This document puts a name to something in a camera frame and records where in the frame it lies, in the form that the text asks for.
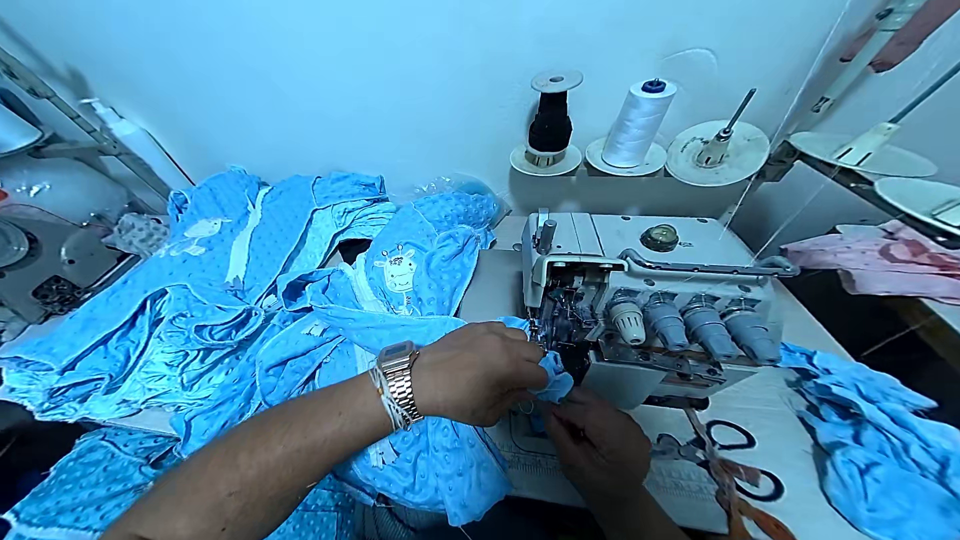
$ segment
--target silver watch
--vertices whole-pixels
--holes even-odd
[[[414,401],[414,385],[411,372],[420,351],[413,341],[401,341],[384,347],[376,357],[376,365],[387,379],[387,389],[397,405],[410,415],[410,423],[423,420]]]

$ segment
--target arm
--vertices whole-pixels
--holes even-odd
[[[643,487],[650,441],[633,418],[583,388],[541,412],[564,474],[609,540],[686,540]]]
[[[542,352],[501,323],[467,325],[424,348],[414,399],[425,416],[492,426],[526,388],[546,385]],[[390,434],[368,374],[253,416],[163,476],[104,534],[107,540],[270,534],[344,459]]]

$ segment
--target metal watch band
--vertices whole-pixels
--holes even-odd
[[[382,366],[383,376],[387,379],[387,388],[390,390],[390,396],[394,398],[397,405],[410,415],[410,423],[414,424],[423,420],[423,415],[417,410],[417,403],[414,401],[414,385],[412,370],[414,362],[420,351],[414,351],[406,357],[405,361],[389,362],[389,365]]]

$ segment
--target bracelet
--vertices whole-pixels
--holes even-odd
[[[367,373],[370,374],[373,387],[376,388],[377,394],[380,395],[380,403],[383,404],[383,408],[387,411],[387,416],[390,417],[390,423],[393,425],[394,431],[408,430],[413,424],[414,419],[390,394],[390,385],[387,383],[387,377],[383,375],[383,370],[380,369],[380,366],[374,365]]]

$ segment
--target blue garment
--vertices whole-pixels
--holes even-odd
[[[372,238],[396,208],[382,179],[334,173],[268,185],[231,170],[171,194],[171,238],[70,314],[52,339],[0,357],[11,399],[41,420],[186,410],[230,384],[273,314],[282,273],[341,239]]]
[[[294,177],[269,186],[232,171],[171,196],[170,242],[69,316],[49,339],[8,352],[13,397],[46,419],[173,412],[178,455],[264,408],[370,369],[383,347],[428,345],[493,241],[493,197],[461,192],[396,209],[380,179]],[[354,264],[317,269],[341,239],[371,237]],[[507,324],[525,328],[525,321]],[[541,365],[557,401],[572,385]],[[483,430],[429,418],[390,435],[336,476],[452,525],[512,489]]]
[[[960,431],[915,414],[936,403],[859,362],[780,351],[816,408],[800,415],[828,453],[830,503],[877,540],[960,537]]]
[[[9,539],[80,540],[97,538],[180,463],[171,452],[176,439],[143,431],[103,428],[81,437],[39,486],[3,518]],[[353,498],[325,479],[268,538],[353,537]]]
[[[369,370],[384,347],[409,339],[423,346],[465,323],[459,305],[480,249],[490,246],[492,198],[444,193],[417,200],[396,216],[353,265],[289,276],[279,289],[284,310],[247,352],[240,380],[209,404],[174,419],[189,454],[259,409]],[[516,318],[504,321],[526,330]],[[545,397],[572,386],[559,358]],[[337,477],[367,494],[382,493],[420,510],[446,512],[459,526],[477,520],[511,490],[506,463],[483,430],[428,418],[387,437],[337,468]]]

